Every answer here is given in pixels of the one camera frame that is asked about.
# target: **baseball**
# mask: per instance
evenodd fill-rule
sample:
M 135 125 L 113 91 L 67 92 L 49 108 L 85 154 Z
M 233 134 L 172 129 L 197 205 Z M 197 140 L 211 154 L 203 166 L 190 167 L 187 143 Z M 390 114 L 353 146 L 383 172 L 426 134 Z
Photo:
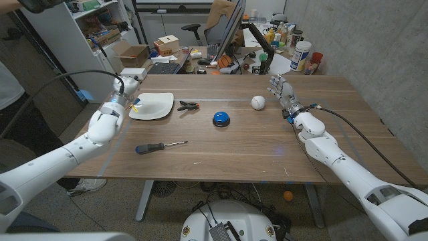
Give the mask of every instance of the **baseball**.
M 253 99 L 251 100 L 251 106 L 255 110 L 263 109 L 265 106 L 265 98 L 262 96 L 254 96 Z

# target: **fan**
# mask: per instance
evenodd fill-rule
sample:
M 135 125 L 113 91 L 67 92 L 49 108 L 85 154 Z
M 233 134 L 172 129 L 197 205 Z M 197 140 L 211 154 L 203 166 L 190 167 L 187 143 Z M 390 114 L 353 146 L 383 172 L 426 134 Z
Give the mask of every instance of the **fan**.
M 173 181 L 155 181 L 152 188 L 152 194 L 155 197 L 168 197 L 175 190 Z

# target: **person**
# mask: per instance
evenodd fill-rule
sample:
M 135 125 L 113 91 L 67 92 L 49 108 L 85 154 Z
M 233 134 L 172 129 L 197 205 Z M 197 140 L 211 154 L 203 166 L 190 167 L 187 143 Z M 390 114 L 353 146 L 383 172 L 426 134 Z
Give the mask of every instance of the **person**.
M 19 108 L 29 98 L 15 76 L 0 62 L 0 133 L 6 128 Z M 10 139 L 32 150 L 38 157 L 62 147 L 64 144 L 49 128 L 33 101 L 5 133 Z M 61 178 L 57 183 L 75 196 L 97 191 L 106 184 L 105 179 Z

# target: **blue buzzer button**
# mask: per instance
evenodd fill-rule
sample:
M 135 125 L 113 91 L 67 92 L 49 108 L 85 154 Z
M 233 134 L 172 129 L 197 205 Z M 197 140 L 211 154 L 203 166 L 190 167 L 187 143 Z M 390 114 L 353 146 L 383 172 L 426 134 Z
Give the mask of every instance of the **blue buzzer button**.
M 213 124 L 216 127 L 227 127 L 229 123 L 230 123 L 230 118 L 226 112 L 220 111 L 214 114 Z

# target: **pants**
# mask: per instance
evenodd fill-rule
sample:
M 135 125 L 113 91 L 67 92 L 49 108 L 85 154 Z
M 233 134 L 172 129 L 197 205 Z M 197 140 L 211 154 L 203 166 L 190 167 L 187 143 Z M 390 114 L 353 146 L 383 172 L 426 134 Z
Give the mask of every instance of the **pants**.
M 25 103 L 29 95 L 24 93 L 21 98 L 8 107 L 0 110 L 0 133 L 9 124 L 15 113 Z M 53 151 L 64 144 L 49 128 L 40 110 L 33 101 L 27 110 L 19 117 L 5 139 L 14 140 L 32 150 L 38 157 Z M 73 189 L 77 186 L 79 178 L 61 178 L 57 183 L 65 189 Z

